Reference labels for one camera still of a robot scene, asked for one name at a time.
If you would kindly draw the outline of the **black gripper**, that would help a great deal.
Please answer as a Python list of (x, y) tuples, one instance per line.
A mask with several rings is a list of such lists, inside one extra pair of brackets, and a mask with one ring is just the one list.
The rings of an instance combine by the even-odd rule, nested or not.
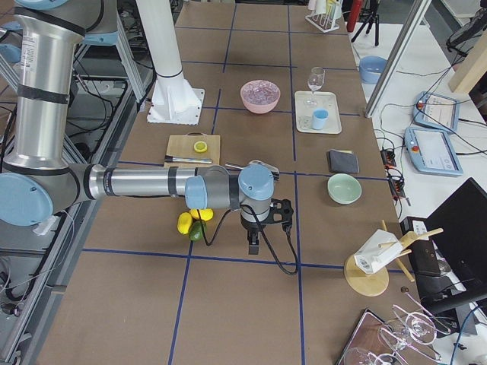
[(247, 230), (248, 254), (259, 254), (259, 236), (266, 225), (281, 224), (283, 231), (288, 234), (291, 232), (293, 224), (294, 210), (291, 201), (288, 199), (272, 198), (269, 207), (262, 213), (256, 209), (257, 205), (252, 201), (252, 205), (240, 205), (240, 222)]

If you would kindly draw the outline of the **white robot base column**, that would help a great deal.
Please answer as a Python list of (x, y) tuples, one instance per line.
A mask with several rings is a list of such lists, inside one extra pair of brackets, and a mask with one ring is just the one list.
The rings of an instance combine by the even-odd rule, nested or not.
[(136, 4), (156, 73), (148, 121), (197, 125), (205, 91), (192, 88), (183, 74), (169, 1)]

